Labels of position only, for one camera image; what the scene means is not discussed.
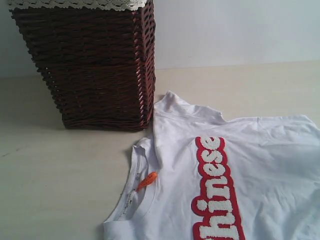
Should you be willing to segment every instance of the table surface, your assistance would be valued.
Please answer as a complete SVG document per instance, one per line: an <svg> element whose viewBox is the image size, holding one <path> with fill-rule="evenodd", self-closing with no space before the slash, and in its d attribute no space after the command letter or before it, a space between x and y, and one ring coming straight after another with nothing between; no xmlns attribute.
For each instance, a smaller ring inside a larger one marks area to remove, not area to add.
<svg viewBox="0 0 320 240"><path fill-rule="evenodd" d="M320 126L320 61L156 71L171 90L226 120L305 114ZM132 145L150 134L66 130L39 76L0 79L0 239L102 240Z"/></svg>

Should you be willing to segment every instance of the woven wicker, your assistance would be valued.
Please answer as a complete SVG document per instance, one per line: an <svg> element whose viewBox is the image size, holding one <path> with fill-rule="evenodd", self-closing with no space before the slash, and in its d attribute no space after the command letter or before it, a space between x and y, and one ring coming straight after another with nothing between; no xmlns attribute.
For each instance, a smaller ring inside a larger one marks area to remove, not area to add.
<svg viewBox="0 0 320 240"><path fill-rule="evenodd" d="M148 127L155 90L152 0L136 11L11 12L66 128Z"/></svg>

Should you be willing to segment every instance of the orange tag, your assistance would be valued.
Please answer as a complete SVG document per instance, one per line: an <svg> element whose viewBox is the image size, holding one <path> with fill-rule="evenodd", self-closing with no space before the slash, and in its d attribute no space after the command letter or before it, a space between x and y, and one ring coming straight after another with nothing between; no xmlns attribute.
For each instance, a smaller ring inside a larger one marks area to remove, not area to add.
<svg viewBox="0 0 320 240"><path fill-rule="evenodd" d="M144 187L152 184L152 183L156 180L157 176L158 176L158 175L157 175L157 173L156 173L155 171L153 171L152 173L150 173L148 176L146 176L145 179L143 179L143 180L140 182L140 184L139 184L139 186L137 187L136 191L138 192L140 189L142 189L142 188L144 188Z"/></svg>

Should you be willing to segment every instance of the white t-shirt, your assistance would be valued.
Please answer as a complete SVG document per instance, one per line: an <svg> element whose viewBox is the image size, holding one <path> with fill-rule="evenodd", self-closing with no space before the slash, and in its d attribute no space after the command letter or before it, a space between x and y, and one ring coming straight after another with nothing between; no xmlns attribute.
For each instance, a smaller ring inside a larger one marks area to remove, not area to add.
<svg viewBox="0 0 320 240"><path fill-rule="evenodd" d="M319 240L320 130L303 115L225 121L168 92L104 229L106 240Z"/></svg>

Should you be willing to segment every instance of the red and white lettering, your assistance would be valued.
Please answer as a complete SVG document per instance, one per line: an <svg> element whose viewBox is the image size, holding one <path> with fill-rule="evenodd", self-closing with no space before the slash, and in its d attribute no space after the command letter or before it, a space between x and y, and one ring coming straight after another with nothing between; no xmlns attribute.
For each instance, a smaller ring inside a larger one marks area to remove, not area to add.
<svg viewBox="0 0 320 240"><path fill-rule="evenodd" d="M245 240L234 183L224 151L225 140L197 137L196 156L202 176L200 195L192 200L193 212L203 217L193 225L194 240Z"/></svg>

